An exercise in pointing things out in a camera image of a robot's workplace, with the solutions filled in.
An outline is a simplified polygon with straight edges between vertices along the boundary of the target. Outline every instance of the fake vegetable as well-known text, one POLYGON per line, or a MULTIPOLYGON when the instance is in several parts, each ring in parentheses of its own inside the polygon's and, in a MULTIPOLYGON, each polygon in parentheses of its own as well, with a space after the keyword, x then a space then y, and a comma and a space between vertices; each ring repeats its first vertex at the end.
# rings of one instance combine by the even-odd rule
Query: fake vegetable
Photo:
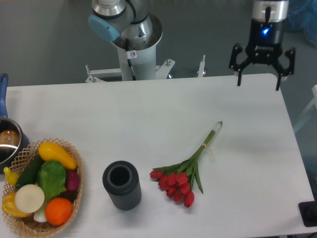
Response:
POLYGON ((58 197, 48 203, 45 209, 45 216, 49 223, 59 226, 68 220, 72 211, 70 201, 66 198, 58 197))
POLYGON ((15 217, 30 216, 31 213, 24 213, 24 212, 21 212, 19 209, 17 209, 14 203, 15 195, 16 195, 15 192, 10 193, 2 199, 2 211, 4 211, 6 214, 9 214, 15 217))
POLYGON ((60 145, 46 141, 40 144, 38 149, 40 156, 45 161, 60 161, 67 170, 74 170, 77 167, 75 159, 60 145))
POLYGON ((47 204, 56 198, 62 191, 66 180, 66 170, 61 162, 51 160, 45 162, 39 171, 38 183, 43 190, 45 201, 42 207, 35 212, 34 220, 37 222, 46 222, 45 208, 47 204))
POLYGON ((14 187, 20 175, 11 172, 11 170, 8 167, 5 167, 3 169, 3 172, 5 174, 5 180, 8 182, 8 184, 14 187))
POLYGON ((33 213, 43 205, 43 190, 34 184, 21 187, 15 195, 14 203, 21 212, 33 213))
POLYGON ((80 177, 75 171, 67 171, 65 187, 69 191, 75 191, 80 184, 80 177))
POLYGON ((15 190, 19 190, 27 184, 35 183, 38 177, 38 172, 43 163, 44 160, 42 160, 41 156, 37 154, 20 175, 15 184, 15 190))

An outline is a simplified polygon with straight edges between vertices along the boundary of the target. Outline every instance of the warning sticker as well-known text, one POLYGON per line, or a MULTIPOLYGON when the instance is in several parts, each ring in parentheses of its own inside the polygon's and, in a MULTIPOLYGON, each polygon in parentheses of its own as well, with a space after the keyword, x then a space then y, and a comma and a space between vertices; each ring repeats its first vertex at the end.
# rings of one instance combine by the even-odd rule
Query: warning sticker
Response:
POLYGON ((137 57, 137 52, 136 51, 127 51, 127 58, 128 59, 134 59, 137 57))

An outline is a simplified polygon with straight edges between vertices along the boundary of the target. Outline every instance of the pot handle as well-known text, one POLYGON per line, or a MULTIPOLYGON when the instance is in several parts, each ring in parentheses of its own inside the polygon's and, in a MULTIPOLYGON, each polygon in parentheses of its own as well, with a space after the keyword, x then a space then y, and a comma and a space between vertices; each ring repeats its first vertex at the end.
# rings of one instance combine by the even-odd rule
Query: pot handle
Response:
POLYGON ((9 77, 6 73, 0 75, 0 118, 7 118, 8 112, 5 106, 6 88, 9 77))

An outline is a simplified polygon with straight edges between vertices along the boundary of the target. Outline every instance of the black cup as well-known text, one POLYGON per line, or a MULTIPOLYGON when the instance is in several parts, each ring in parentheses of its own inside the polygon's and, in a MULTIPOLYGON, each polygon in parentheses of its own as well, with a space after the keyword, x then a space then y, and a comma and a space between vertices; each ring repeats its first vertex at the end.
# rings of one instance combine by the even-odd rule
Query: black cup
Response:
POLYGON ((131 210, 141 201, 138 172, 127 161, 110 164, 103 174, 103 184, 114 205, 121 210, 131 210))

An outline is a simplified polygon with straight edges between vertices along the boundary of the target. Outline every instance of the yellow squash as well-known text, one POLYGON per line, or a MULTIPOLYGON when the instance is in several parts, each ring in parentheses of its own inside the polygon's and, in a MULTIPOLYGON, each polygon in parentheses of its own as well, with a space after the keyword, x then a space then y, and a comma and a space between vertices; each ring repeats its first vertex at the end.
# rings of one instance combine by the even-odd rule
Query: yellow squash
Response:
POLYGON ((10 193, 2 199, 2 211, 15 217, 28 217, 32 213, 24 213, 16 208, 14 203, 15 192, 10 193))
POLYGON ((45 161, 60 161, 67 170, 74 170, 77 168, 75 159, 60 145, 46 141, 39 145, 38 150, 41 158, 45 161))
POLYGON ((5 180, 8 182, 8 184, 14 187, 20 175, 18 175, 17 173, 11 172, 11 170, 8 167, 5 167, 3 169, 3 172, 5 174, 5 180))

